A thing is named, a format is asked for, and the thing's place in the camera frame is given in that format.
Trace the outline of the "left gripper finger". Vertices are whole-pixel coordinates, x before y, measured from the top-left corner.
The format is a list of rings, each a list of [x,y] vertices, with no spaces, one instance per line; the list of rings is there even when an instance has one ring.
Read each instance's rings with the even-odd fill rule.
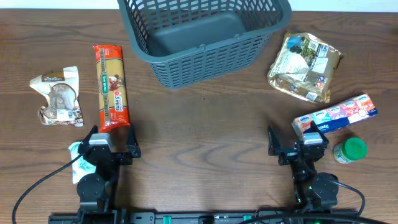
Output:
[[[139,148],[133,124],[129,125],[129,132],[128,132],[127,139],[126,139],[126,147],[128,149],[138,149]]]
[[[82,142],[81,142],[82,145],[89,145],[92,135],[97,134],[97,133],[98,133],[98,127],[97,127],[97,125],[94,125],[92,127],[92,129],[90,130],[90,132],[88,133],[88,135],[82,140]]]

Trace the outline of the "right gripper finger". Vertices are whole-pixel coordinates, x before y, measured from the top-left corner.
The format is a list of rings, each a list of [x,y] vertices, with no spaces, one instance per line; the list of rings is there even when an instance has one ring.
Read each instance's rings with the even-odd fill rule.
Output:
[[[269,135],[269,148],[268,155],[269,156],[278,156],[281,151],[281,144],[275,135],[275,132],[271,126],[268,126],[268,135]]]
[[[310,133],[318,133],[321,137],[324,137],[325,135],[319,130],[318,126],[315,124],[314,121],[311,121],[310,123]]]

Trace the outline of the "orange spaghetti packet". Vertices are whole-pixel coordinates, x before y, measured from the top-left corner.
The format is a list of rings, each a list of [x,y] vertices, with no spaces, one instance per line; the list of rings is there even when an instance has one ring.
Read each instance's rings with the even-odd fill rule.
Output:
[[[99,132],[129,126],[123,51],[117,45],[94,45],[99,96]]]

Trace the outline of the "green lid jar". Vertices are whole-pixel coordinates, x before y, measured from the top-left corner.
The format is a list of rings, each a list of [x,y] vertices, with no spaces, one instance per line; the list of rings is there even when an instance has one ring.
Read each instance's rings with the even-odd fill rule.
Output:
[[[366,157],[368,147],[360,138],[349,138],[333,148],[334,158],[342,163],[349,164]]]

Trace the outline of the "Kleenex tissue multipack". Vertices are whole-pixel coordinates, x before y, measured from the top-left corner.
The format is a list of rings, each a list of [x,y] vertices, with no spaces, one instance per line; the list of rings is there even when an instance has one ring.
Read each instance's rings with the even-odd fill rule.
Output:
[[[330,133],[378,114],[368,94],[352,97],[338,105],[295,118],[292,127],[299,139],[310,133],[313,121],[323,133]]]

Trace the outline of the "white brown nuts bag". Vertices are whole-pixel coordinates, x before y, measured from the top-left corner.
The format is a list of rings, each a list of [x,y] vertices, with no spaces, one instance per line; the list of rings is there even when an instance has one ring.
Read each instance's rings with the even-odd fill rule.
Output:
[[[38,110],[43,125],[84,125],[79,96],[79,73],[76,66],[53,70],[33,78],[30,87],[47,100]]]

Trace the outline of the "gold foil snack bag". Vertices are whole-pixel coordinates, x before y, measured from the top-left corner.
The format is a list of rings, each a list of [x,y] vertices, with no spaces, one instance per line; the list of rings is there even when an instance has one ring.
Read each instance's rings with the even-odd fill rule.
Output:
[[[312,103],[330,101],[330,83],[343,54],[312,34],[286,33],[270,66],[270,86]]]

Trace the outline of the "grey plastic basket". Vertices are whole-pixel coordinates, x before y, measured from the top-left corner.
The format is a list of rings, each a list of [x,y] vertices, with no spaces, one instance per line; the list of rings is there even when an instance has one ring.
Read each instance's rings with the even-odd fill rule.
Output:
[[[292,17],[288,0],[118,0],[132,51],[169,89],[254,63]]]

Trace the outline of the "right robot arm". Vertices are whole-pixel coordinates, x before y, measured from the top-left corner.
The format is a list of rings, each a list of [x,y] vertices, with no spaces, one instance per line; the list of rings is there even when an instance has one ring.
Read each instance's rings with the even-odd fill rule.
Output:
[[[309,132],[292,147],[281,145],[273,128],[267,128],[269,136],[269,156],[278,157],[278,165],[290,166],[294,183],[294,195],[298,205],[295,213],[330,212],[337,201],[338,186],[333,182],[338,178],[329,173],[317,172],[314,166],[324,155],[329,140],[312,121]]]

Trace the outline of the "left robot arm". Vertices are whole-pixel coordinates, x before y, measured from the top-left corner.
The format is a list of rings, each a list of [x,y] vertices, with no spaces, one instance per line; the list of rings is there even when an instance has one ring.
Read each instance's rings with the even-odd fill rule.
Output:
[[[100,133],[93,126],[78,146],[79,155],[95,167],[95,171],[83,176],[76,187],[80,197],[78,223],[129,223],[125,209],[114,207],[116,188],[121,166],[129,166],[134,158],[140,158],[134,126],[129,125],[125,151],[115,152],[110,134]]]

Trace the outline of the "teal white small sachet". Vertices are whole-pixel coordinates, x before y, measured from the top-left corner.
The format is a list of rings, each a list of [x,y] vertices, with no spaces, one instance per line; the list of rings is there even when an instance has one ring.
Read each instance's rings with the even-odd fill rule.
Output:
[[[79,156],[78,146],[81,142],[72,143],[68,149],[70,151],[71,160],[74,160]],[[96,167],[89,162],[85,161],[84,158],[80,157],[77,161],[72,164],[72,182],[77,184],[82,177],[87,174],[95,173]]]

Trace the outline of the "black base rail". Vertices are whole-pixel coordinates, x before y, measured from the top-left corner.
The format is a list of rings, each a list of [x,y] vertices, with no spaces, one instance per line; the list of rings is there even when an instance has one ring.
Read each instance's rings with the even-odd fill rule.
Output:
[[[259,210],[243,212],[131,212],[115,210],[109,213],[95,213],[80,211],[72,213],[54,213],[49,216],[48,223],[79,224],[79,223],[125,223],[125,224],[218,224],[241,223],[253,218],[268,215],[288,215],[286,210]]]

